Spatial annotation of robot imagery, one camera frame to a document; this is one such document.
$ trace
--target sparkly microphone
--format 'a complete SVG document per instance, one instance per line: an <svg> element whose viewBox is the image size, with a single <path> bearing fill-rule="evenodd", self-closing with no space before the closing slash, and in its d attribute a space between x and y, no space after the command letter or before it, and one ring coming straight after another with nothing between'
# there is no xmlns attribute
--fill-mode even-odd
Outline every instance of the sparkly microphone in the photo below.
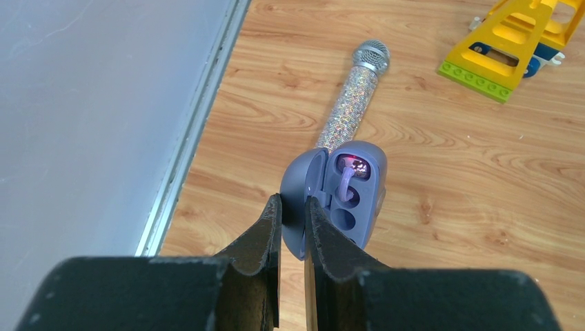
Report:
<svg viewBox="0 0 585 331"><path fill-rule="evenodd" d="M388 69L390 51L381 41L368 40L353 53L353 67L315 147L329 153L355 136L378 78Z"/></svg>

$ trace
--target rhinestone microphone handle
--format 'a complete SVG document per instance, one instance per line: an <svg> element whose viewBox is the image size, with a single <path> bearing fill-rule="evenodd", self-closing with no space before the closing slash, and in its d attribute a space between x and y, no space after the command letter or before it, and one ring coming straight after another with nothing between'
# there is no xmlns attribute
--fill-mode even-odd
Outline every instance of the rhinestone microphone handle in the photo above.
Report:
<svg viewBox="0 0 585 331"><path fill-rule="evenodd" d="M353 139L377 84L378 76L372 70L351 68L315 147L327 148L331 153Z"/></svg>

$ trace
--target yellow toy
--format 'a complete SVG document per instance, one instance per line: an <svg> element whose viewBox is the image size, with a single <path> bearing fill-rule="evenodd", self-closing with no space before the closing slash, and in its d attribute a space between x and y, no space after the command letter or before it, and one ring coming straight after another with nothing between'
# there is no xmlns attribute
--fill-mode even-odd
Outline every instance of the yellow toy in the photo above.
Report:
<svg viewBox="0 0 585 331"><path fill-rule="evenodd" d="M585 14L584 1L500 0L483 23L475 18L472 32L451 50L439 74L506 102L522 78L546 64L561 64L560 50ZM553 19L559 3L575 11L566 23Z"/></svg>

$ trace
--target open case lid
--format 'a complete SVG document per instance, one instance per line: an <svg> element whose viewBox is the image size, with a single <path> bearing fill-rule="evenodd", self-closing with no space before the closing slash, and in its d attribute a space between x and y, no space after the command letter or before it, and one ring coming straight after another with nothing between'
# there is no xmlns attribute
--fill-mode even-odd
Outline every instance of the open case lid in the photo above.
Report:
<svg viewBox="0 0 585 331"><path fill-rule="evenodd" d="M326 148L309 150L299 155L282 177L282 237L286 247L301 260L305 258L305 202L315 196L324 203L322 189L327 160Z"/></svg>

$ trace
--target wood grain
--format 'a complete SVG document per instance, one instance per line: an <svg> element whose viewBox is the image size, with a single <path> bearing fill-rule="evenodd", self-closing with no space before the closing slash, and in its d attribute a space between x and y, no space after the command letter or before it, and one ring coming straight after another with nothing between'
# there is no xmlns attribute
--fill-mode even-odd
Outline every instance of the wood grain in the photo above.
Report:
<svg viewBox="0 0 585 331"><path fill-rule="evenodd" d="M366 251L407 268L512 268L585 329L585 27L506 105L435 71L494 1L252 0L163 254L214 254L312 148L362 41L392 51L357 139L389 160ZM303 264L286 251L281 329L304 330Z"/></svg>

